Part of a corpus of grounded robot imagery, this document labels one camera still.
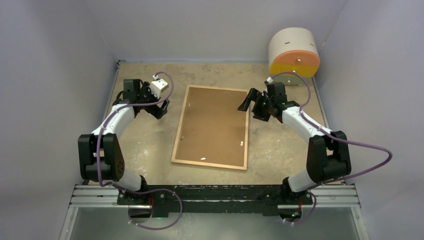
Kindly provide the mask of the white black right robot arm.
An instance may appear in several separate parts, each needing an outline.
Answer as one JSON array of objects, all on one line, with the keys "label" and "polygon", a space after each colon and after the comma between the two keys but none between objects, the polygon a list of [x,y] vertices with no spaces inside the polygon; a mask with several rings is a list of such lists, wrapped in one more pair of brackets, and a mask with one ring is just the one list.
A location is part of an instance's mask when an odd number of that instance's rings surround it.
[{"label": "white black right robot arm", "polygon": [[292,204],[307,189],[351,173],[346,134],[331,131],[305,114],[300,104],[287,99],[283,83],[268,83],[264,91],[251,88],[238,111],[246,112],[251,102],[254,102],[252,112],[255,119],[267,122],[274,117],[307,143],[305,170],[282,181],[280,196],[284,202]]}]

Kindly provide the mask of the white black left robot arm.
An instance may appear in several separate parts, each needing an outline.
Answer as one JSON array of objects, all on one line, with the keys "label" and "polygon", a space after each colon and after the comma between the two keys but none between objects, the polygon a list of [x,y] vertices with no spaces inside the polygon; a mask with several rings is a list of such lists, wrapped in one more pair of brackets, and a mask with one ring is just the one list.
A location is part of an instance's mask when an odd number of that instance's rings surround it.
[{"label": "white black left robot arm", "polygon": [[80,175],[85,181],[101,186],[113,185],[130,192],[129,197],[138,205],[146,203],[149,191],[145,178],[125,166],[119,138],[140,111],[161,119],[170,101],[161,98],[169,84],[155,76],[153,81],[126,79],[106,119],[90,134],[77,140]]}]

